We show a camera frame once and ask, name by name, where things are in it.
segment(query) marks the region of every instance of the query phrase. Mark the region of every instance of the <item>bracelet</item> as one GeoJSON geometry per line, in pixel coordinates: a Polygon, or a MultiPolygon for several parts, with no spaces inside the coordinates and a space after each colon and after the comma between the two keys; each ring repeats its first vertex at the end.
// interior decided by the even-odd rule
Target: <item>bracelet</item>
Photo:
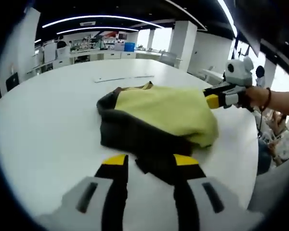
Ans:
{"type": "Polygon", "coordinates": [[[270,104],[270,101],[271,101],[271,96],[272,96],[272,92],[271,92],[271,89],[270,88],[266,88],[269,90],[269,97],[267,99],[267,101],[265,102],[264,106],[263,107],[259,107],[260,111],[263,112],[270,104]]]}

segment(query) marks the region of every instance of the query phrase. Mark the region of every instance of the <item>wrist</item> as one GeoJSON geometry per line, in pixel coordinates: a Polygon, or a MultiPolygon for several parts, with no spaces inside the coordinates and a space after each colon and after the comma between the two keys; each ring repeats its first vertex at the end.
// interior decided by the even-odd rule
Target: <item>wrist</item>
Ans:
{"type": "Polygon", "coordinates": [[[270,91],[268,89],[259,89],[259,91],[260,91],[259,106],[264,106],[269,99],[270,91]]]}

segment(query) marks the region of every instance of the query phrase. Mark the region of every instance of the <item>yellow cloth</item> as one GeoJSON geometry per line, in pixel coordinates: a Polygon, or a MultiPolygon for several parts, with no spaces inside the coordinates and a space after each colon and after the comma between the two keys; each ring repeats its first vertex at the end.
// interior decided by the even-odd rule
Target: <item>yellow cloth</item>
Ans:
{"type": "Polygon", "coordinates": [[[218,137],[217,120],[197,89],[129,88],[119,94],[115,109],[201,147],[218,137]]]}

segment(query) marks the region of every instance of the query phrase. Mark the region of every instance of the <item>human hand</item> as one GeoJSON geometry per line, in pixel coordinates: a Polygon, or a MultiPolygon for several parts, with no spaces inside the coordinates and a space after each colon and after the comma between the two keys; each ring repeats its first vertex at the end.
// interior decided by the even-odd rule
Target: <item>human hand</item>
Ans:
{"type": "Polygon", "coordinates": [[[269,97],[269,90],[259,88],[259,87],[247,88],[245,93],[250,98],[250,106],[251,107],[263,106],[269,97]]]}
{"type": "Polygon", "coordinates": [[[273,141],[273,142],[271,142],[271,143],[268,144],[268,148],[269,148],[270,153],[271,153],[272,155],[275,155],[275,147],[276,147],[276,145],[277,145],[277,142],[276,142],[276,141],[273,141]]]}

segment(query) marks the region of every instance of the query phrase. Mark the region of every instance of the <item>human arm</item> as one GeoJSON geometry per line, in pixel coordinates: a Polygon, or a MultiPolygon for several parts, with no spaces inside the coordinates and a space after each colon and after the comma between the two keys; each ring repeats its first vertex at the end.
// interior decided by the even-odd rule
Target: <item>human arm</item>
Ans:
{"type": "Polygon", "coordinates": [[[276,154],[276,152],[275,152],[275,146],[276,146],[276,144],[278,143],[278,141],[279,141],[279,140],[274,141],[274,142],[272,142],[272,143],[270,143],[270,144],[268,145],[269,153],[270,153],[270,155],[272,156],[273,161],[276,163],[276,166],[280,166],[280,165],[283,163],[283,161],[281,160],[281,158],[280,158],[280,157],[276,154]]]}
{"type": "MultiPolygon", "coordinates": [[[[264,106],[269,98],[269,90],[259,87],[250,87],[246,95],[251,99],[251,106],[264,106]]],[[[271,91],[271,100],[268,108],[289,116],[289,92],[271,91]]]]}

